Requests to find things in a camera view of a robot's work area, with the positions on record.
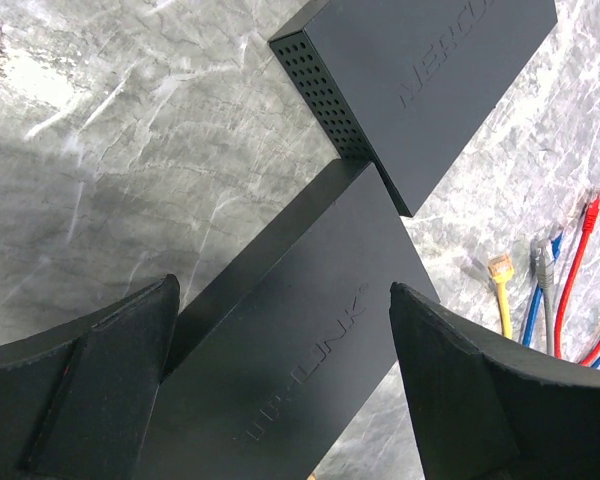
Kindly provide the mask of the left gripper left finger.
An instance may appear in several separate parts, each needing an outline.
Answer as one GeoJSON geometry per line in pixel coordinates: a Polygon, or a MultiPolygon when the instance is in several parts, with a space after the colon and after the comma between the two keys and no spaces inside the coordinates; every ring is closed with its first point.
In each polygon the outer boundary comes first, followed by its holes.
{"type": "Polygon", "coordinates": [[[177,278],[0,346],[0,479],[130,479],[179,309],[177,278]]]}

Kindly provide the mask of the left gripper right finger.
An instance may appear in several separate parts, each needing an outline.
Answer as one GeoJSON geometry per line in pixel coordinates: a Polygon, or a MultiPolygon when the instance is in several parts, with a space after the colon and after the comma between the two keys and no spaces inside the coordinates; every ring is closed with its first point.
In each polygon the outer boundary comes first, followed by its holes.
{"type": "Polygon", "coordinates": [[[600,370],[395,283],[390,322],[428,479],[600,479],[600,370]]]}

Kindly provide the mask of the black TP-Link switch box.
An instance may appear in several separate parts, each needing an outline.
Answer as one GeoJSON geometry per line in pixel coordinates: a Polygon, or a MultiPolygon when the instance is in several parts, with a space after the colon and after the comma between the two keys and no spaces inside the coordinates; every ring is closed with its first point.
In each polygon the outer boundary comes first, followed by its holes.
{"type": "Polygon", "coordinates": [[[180,313],[137,477],[304,479],[436,291],[376,167],[330,162],[180,313]]]}

